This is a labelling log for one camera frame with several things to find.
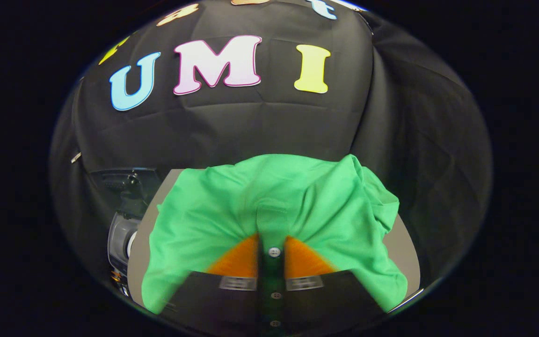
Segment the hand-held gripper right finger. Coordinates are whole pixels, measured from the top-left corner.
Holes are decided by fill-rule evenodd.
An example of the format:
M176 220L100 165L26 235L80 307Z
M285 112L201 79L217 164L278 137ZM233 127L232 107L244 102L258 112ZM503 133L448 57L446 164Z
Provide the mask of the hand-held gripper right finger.
M385 311L351 270L339 270L303 241L286 237L283 326L293 337L338 337Z

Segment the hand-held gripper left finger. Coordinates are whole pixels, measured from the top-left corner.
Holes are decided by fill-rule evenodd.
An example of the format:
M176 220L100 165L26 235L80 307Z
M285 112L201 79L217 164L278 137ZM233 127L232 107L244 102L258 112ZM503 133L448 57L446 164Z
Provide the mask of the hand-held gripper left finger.
M205 337L258 337L258 233L159 233L157 313Z

